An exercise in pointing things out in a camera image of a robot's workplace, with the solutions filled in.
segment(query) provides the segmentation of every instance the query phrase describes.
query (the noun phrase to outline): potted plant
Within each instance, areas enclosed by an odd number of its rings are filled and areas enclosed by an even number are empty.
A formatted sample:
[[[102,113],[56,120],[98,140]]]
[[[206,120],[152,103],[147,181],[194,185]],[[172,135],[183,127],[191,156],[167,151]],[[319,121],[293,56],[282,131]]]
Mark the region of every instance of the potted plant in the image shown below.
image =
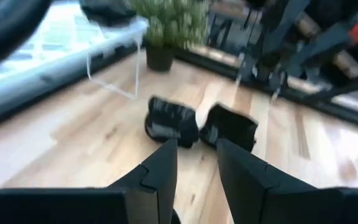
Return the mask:
[[[145,35],[147,66],[169,71],[175,48],[204,42],[208,5],[197,0],[131,0],[136,13],[150,22]]]

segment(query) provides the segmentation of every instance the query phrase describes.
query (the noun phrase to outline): green leaves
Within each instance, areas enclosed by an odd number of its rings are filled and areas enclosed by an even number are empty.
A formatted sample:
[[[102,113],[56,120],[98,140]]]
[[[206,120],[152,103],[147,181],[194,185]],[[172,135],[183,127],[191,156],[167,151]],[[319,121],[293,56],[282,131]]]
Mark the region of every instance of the green leaves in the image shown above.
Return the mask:
[[[197,0],[130,0],[149,19],[146,39],[156,47],[201,44],[207,31],[208,5]]]

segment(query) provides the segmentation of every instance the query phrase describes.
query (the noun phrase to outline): black plant pot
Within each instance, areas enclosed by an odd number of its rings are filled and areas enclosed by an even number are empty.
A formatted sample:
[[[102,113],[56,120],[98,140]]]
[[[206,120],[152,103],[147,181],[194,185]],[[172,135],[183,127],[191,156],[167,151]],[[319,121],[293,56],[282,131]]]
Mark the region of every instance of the black plant pot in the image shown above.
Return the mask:
[[[255,144],[256,121],[216,104],[208,113],[200,139],[216,149],[218,139],[224,138],[251,152]]]
[[[171,69],[173,49],[146,45],[147,66],[156,72],[167,72]]]

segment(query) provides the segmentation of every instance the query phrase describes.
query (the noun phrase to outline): black handle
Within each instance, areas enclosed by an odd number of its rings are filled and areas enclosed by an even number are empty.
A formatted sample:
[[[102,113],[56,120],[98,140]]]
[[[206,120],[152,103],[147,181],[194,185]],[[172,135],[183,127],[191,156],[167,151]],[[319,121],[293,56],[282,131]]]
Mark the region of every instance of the black handle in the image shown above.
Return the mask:
[[[0,61],[32,35],[51,2],[52,0],[0,1]]]

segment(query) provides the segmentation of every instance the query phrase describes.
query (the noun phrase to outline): clear acrylic stand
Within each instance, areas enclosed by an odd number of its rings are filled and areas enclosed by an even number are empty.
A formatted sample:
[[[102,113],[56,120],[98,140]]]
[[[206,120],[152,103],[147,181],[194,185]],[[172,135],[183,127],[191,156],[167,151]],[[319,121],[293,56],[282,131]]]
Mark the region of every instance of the clear acrylic stand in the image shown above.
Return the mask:
[[[119,88],[116,85],[108,84],[108,83],[106,83],[106,82],[104,82],[102,80],[92,78],[92,75],[91,75],[91,56],[90,55],[87,56],[87,58],[86,58],[86,73],[88,74],[89,80],[91,80],[91,82],[94,82],[96,84],[99,84],[99,85],[103,86],[104,88],[106,88],[108,90],[115,91],[116,93],[119,93],[119,94],[124,95],[124,96],[126,96],[128,98],[131,98],[131,99],[136,99],[137,98],[137,92],[138,92],[138,89],[139,89],[140,45],[142,45],[142,38],[143,38],[143,36],[140,35],[140,36],[137,36],[134,39],[134,41],[137,44],[136,71],[135,71],[135,93],[134,94],[126,92],[125,90]]]

